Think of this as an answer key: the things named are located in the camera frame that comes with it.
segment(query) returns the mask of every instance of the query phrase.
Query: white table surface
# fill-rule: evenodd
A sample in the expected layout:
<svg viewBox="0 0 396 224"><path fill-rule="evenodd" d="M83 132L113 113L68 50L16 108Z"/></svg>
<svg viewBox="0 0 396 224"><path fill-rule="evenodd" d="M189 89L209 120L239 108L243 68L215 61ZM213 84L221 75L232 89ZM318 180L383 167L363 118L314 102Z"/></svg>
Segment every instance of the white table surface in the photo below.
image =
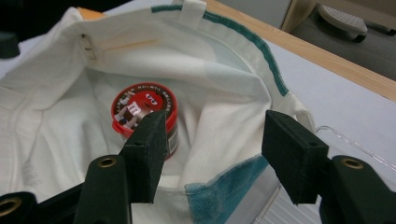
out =
<svg viewBox="0 0 396 224"><path fill-rule="evenodd" d="M134 0L131 3L108 11L107 14L110 15L153 5L169 4L171 2L170 0ZM12 60L0 60L0 78L5 76L7 71L40 38L39 36L21 42L21 56ZM310 109L317 127L321 125L330 126L338 132L354 139L362 146L369 148L374 153L385 157L393 164L396 163L395 102L339 77L275 44L268 42L268 45L276 58L286 85ZM382 174L381 169L383 165L376 161L368 162L375 169L379 167L379 171L377 171ZM291 211L295 208L292 208L291 203L288 202L285 192L282 193L281 191L280 195L276 198L275 204L280 201L284 201L281 202L283 204L281 206L289 207L287 209L290 209L291 213L295 212ZM277 215L271 209L268 216L275 216L275 219L276 217L280 217L280 215ZM317 217L314 217L311 221L313 223L317 222ZM288 223L288 220L284 219L280 220L280 222Z"/></svg>

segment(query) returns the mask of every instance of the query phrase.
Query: white fabric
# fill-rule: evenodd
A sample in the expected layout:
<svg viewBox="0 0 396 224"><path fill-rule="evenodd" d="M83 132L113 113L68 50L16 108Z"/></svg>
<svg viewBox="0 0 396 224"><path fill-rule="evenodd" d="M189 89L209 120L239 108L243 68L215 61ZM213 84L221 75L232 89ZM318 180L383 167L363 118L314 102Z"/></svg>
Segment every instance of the white fabric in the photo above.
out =
<svg viewBox="0 0 396 224"><path fill-rule="evenodd" d="M279 93L253 43L210 21L180 23L182 15L145 9L82 21L70 8L0 82L0 185L32 191L41 202L81 183L90 161L122 148L110 106L141 81L175 94L179 145L163 167L155 204L134 204L135 223L190 223L184 186L260 154L265 110L302 118L313 130L298 99Z"/></svg>

